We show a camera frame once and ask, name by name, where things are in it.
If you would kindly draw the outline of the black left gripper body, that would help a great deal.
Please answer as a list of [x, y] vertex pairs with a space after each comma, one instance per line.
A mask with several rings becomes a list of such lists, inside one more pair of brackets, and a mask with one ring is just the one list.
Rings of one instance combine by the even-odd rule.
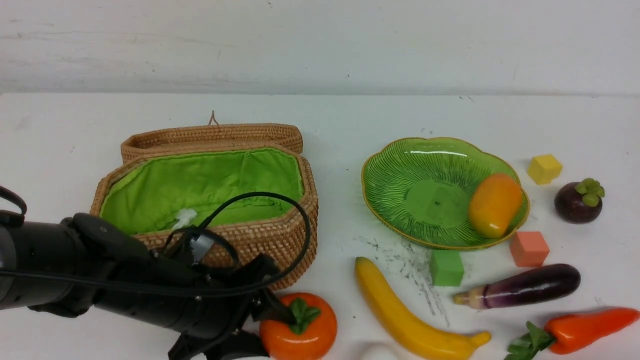
[[[205, 280], [201, 269], [171, 259], [161, 259], [151, 265], [126, 263], [110, 276], [111, 280], [180, 287], [185, 289], [235, 289], [262, 281], [279, 272], [275, 261], [260, 254], [230, 275], [212, 276]], [[242, 326], [253, 308], [257, 291], [226, 297], [167, 296], [141, 292], [100, 290], [94, 305], [137, 321], [174, 330], [195, 338], [217, 338], [224, 331]]]

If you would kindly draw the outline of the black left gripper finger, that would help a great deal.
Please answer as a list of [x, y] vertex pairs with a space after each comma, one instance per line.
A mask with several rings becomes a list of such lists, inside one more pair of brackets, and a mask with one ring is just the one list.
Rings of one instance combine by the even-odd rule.
[[203, 354], [208, 360], [269, 357], [269, 353], [258, 335], [245, 330], [237, 330], [209, 339], [183, 333], [167, 352], [167, 358], [169, 360], [192, 360], [199, 354]]
[[275, 321], [288, 326], [297, 324], [293, 311], [270, 290], [258, 290], [253, 298], [253, 321]]

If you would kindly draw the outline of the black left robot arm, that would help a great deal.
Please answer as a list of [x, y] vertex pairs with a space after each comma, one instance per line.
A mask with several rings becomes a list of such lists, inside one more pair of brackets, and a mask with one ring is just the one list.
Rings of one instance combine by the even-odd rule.
[[26, 221], [26, 203], [6, 187], [1, 198], [19, 212], [1, 212], [1, 308], [29, 308], [76, 318], [92, 307], [179, 333], [170, 360], [236, 360], [267, 356], [258, 335], [242, 330], [249, 317], [295, 325], [292, 310], [269, 286], [293, 270], [264, 253], [240, 265], [238, 251], [211, 221], [234, 202], [265, 197], [298, 209], [304, 243], [307, 213], [281, 194], [253, 192], [227, 200], [200, 224], [172, 230], [160, 249], [148, 249], [105, 219], [77, 213], [60, 223]]

